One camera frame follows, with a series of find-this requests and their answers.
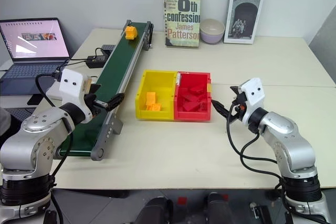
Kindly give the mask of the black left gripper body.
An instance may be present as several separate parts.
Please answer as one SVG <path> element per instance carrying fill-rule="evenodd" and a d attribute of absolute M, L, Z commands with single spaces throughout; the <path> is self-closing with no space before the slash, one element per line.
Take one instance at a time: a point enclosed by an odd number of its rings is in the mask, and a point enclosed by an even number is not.
<path fill-rule="evenodd" d="M 94 105 L 94 101 L 97 96 L 94 93 L 89 93 L 84 95 L 84 107 L 83 112 L 86 116 L 86 119 L 93 119 L 101 113 L 101 109 Z"/>

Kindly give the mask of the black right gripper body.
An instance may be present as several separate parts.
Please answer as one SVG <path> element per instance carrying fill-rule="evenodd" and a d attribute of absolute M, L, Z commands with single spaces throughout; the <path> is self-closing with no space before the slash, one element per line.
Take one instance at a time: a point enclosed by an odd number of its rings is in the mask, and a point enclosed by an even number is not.
<path fill-rule="evenodd" d="M 235 120 L 243 120 L 243 117 L 247 110 L 247 97 L 245 95 L 245 92 L 242 92 L 239 96 L 236 96 L 236 98 L 233 100 L 232 104 L 234 105 L 234 110 L 236 111 L 236 114 L 231 116 L 231 122 L 234 122 Z"/>

